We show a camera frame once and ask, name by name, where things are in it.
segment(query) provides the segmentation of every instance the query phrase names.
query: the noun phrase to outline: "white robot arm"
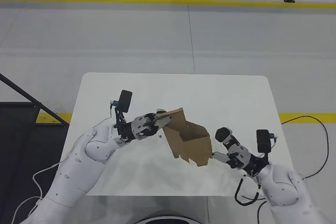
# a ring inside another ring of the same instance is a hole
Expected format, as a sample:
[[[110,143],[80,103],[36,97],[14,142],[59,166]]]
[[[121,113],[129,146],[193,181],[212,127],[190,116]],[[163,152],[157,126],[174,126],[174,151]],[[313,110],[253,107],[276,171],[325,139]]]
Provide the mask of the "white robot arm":
[[[269,163],[267,153],[259,158],[252,155],[232,135],[228,128],[221,128],[216,133],[216,140],[223,143],[228,153],[213,153],[213,158],[229,164],[231,168],[243,169],[263,190],[267,203],[277,224],[327,224],[331,223],[316,207],[299,174],[289,171],[283,166]]]
[[[79,138],[59,167],[48,193],[23,224],[64,223],[66,214],[97,183],[117,149],[134,139],[143,140],[156,134],[171,121],[169,116],[158,120],[156,114],[150,113],[126,123],[123,112],[126,113],[128,107],[122,107],[122,103],[121,98],[111,103],[111,108],[116,106],[116,124],[107,124],[104,120]]]

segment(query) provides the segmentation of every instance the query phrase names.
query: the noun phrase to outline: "white table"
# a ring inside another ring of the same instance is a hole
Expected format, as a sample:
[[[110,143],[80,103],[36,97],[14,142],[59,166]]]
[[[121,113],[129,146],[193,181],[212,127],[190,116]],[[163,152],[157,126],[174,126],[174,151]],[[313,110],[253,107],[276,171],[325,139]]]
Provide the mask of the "white table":
[[[268,129],[279,135],[270,160],[292,168],[269,82],[263,76],[87,73],[62,157],[86,129],[109,116],[109,102],[117,100],[121,90],[133,92],[125,115],[128,121],[158,108],[183,107],[188,121],[206,127],[213,151],[226,152],[214,135],[218,128],[229,127],[240,143],[257,155],[256,130]],[[196,167],[194,162],[173,158],[160,130],[118,150],[88,195],[233,196],[241,174],[216,160]],[[255,192],[256,185],[245,181],[241,193],[252,196]]]

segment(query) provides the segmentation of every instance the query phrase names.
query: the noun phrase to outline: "gray floor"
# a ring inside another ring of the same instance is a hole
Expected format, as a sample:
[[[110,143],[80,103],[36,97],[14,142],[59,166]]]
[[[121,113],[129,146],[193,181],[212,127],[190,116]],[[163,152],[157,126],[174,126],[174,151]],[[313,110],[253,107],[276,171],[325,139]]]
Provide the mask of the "gray floor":
[[[86,72],[264,75],[280,113],[336,113],[336,11],[1,4],[0,72],[58,113],[72,112]],[[0,83],[0,101],[22,100]],[[336,223],[336,124],[327,129],[330,160],[306,182]],[[318,124],[286,124],[284,132],[298,172],[323,163]],[[132,223],[171,212],[204,223],[256,223],[257,206],[220,197],[86,197],[69,220]],[[262,223],[273,223],[266,207]]]

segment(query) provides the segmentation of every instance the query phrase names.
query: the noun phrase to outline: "cardboard box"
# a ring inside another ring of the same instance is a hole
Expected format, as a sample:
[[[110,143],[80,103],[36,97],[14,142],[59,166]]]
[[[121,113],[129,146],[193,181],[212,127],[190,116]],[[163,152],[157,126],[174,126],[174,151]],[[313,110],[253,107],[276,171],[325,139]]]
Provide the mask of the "cardboard box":
[[[171,116],[172,121],[163,127],[173,156],[179,156],[197,166],[205,166],[212,155],[211,138],[205,127],[185,120],[183,108],[159,114],[159,118]]]

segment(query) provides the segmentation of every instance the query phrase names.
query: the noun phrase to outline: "metal pole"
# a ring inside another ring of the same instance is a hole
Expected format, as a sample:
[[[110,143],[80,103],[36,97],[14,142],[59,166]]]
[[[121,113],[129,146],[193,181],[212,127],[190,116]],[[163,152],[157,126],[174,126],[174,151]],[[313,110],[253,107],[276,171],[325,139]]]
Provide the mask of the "metal pole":
[[[11,82],[8,78],[6,78],[3,74],[0,73],[0,81],[7,84],[9,87],[14,89],[16,92],[20,93],[22,96],[33,102],[36,106],[46,111],[48,114],[56,118],[59,122],[61,122],[65,126],[69,126],[67,122],[65,122],[62,118],[60,118],[57,114],[55,114],[52,110],[48,109],[45,105],[38,102],[37,99],[33,98],[30,94],[25,92],[22,88],[18,87],[15,83]]]

